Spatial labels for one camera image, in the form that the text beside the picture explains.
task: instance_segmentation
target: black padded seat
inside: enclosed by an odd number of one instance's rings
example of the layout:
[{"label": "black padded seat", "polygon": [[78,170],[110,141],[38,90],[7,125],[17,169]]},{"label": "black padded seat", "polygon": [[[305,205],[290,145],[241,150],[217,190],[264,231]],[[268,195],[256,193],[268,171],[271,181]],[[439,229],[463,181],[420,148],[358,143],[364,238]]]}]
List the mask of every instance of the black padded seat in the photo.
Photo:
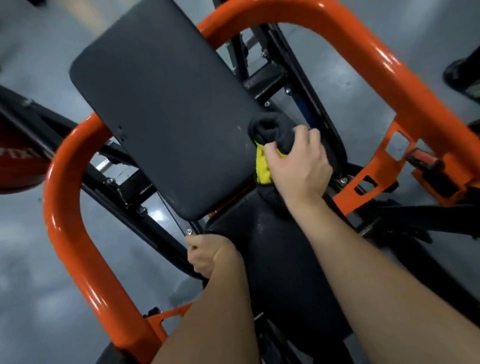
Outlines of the black padded seat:
[{"label": "black padded seat", "polygon": [[200,219],[253,174],[263,111],[171,0],[143,0],[88,46],[72,82],[180,217]]},{"label": "black padded seat", "polygon": [[340,353],[348,352],[341,341],[351,329],[290,215],[278,215],[253,191],[210,220],[206,232],[233,241],[245,260],[253,301],[297,348],[324,359],[331,353],[334,363],[343,363]]}]

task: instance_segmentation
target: screw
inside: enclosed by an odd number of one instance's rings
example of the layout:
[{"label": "screw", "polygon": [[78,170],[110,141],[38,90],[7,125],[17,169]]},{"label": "screw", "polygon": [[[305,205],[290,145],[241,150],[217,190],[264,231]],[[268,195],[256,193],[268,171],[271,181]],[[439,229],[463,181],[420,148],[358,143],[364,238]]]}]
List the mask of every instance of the screw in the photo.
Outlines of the screw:
[{"label": "screw", "polygon": [[22,106],[24,108],[32,106],[32,104],[33,104],[33,100],[31,98],[26,98],[25,100],[22,101]]},{"label": "screw", "polygon": [[137,209],[137,212],[140,216],[147,216],[148,215],[148,209],[146,207],[143,207],[143,206],[140,206],[138,209]]}]

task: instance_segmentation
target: gray floor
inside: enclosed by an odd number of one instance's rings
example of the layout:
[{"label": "gray floor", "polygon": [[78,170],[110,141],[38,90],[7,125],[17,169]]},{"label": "gray floor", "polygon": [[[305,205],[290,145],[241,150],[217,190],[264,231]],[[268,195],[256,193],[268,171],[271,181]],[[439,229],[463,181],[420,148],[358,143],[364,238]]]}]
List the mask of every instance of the gray floor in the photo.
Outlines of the gray floor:
[{"label": "gray floor", "polygon": [[[480,107],[448,89],[441,73],[480,42],[476,0],[342,0],[465,123]],[[68,77],[79,52],[135,3],[134,0],[50,0],[43,10],[24,0],[0,2],[0,84],[80,122],[91,112]],[[194,23],[213,10],[211,0],[178,0]],[[391,109],[324,40],[312,32],[282,28],[325,104],[351,161],[369,161],[392,120]],[[227,59],[225,49],[221,56]],[[249,57],[252,69],[260,50]],[[301,121],[292,100],[277,103]],[[95,157],[94,163],[101,162]],[[132,170],[114,167],[121,182]],[[192,300],[197,282],[178,272],[137,236],[82,194],[88,232],[140,310],[162,310]],[[395,199],[432,201],[407,173]],[[182,232],[159,200],[150,214],[179,239]],[[480,244],[468,237],[434,234],[432,254],[480,298]],[[94,363],[108,338],[48,242],[42,219],[42,187],[0,196],[0,364]]]}]

